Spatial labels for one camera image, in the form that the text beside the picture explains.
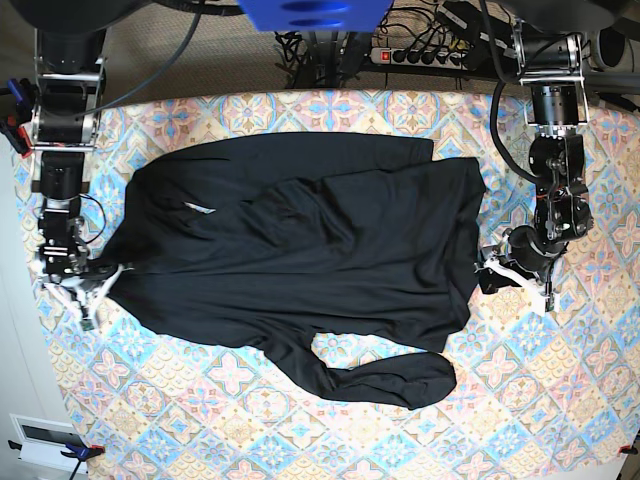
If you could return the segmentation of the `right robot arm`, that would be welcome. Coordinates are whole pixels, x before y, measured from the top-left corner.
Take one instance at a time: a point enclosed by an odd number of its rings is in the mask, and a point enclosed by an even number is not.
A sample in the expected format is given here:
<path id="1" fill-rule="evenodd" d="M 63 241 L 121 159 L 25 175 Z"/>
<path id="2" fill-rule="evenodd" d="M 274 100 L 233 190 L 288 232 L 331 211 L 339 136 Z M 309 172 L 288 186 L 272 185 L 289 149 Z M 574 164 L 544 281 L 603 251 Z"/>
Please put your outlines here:
<path id="1" fill-rule="evenodd" d="M 89 257 L 81 214 L 87 199 L 86 158 L 93 152 L 106 82 L 103 47 L 113 24 L 144 7 L 142 1 L 14 1 L 35 30 L 35 82 L 10 90 L 31 124 L 39 161 L 32 185 L 42 197 L 37 215 L 43 238 L 36 253 L 40 284 L 79 322 L 98 325 L 97 307 L 123 268 Z"/>

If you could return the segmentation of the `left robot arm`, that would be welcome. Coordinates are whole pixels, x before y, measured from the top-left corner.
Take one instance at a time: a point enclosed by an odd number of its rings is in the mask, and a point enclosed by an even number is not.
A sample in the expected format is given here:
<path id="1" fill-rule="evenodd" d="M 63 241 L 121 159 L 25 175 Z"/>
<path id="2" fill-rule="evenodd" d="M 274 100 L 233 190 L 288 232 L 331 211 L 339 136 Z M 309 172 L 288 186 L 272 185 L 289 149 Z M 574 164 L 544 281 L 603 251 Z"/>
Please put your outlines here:
<path id="1" fill-rule="evenodd" d="M 516 22 L 512 43 L 517 70 L 504 71 L 503 52 L 488 7 L 480 4 L 489 51 L 498 76 L 489 113 L 490 134 L 509 168 L 535 187 L 532 225 L 507 230 L 501 241 L 482 248 L 477 265 L 484 294 L 505 287 L 525 289 L 534 313 L 555 308 L 552 277 L 570 242 L 593 226 L 584 179 L 583 138 L 576 129 L 589 120 L 583 73 L 582 37 L 622 20 L 627 1 L 506 1 Z M 532 108 L 525 114 L 536 130 L 529 148 L 529 167 L 514 160 L 500 138 L 500 97 L 508 84 L 527 86 Z"/>

